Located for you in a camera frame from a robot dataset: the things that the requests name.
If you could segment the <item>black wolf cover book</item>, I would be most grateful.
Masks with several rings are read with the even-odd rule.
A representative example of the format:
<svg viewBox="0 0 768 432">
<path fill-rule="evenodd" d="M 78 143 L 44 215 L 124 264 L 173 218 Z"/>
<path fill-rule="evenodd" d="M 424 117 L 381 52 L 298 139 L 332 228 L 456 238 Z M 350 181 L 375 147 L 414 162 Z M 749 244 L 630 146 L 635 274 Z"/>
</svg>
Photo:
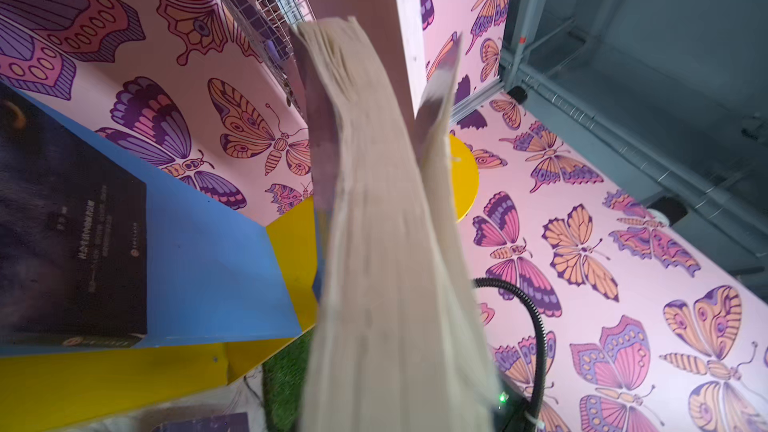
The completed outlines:
<svg viewBox="0 0 768 432">
<path fill-rule="evenodd" d="M 147 333 L 146 186 L 1 90 L 1 342 L 129 348 Z"/>
</svg>

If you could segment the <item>purple old man book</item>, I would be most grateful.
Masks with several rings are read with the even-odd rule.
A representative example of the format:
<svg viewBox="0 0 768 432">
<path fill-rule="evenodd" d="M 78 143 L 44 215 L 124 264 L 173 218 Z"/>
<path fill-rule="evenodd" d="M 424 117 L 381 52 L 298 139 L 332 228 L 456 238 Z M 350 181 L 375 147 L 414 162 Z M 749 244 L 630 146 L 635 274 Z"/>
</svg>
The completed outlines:
<svg viewBox="0 0 768 432">
<path fill-rule="evenodd" d="M 185 421 L 165 422 L 152 432 L 249 432 L 246 412 L 216 415 Z"/>
<path fill-rule="evenodd" d="M 296 27 L 328 226 L 302 431 L 489 431 L 500 390 L 463 257 L 450 52 L 407 124 L 354 19 Z"/>
</svg>

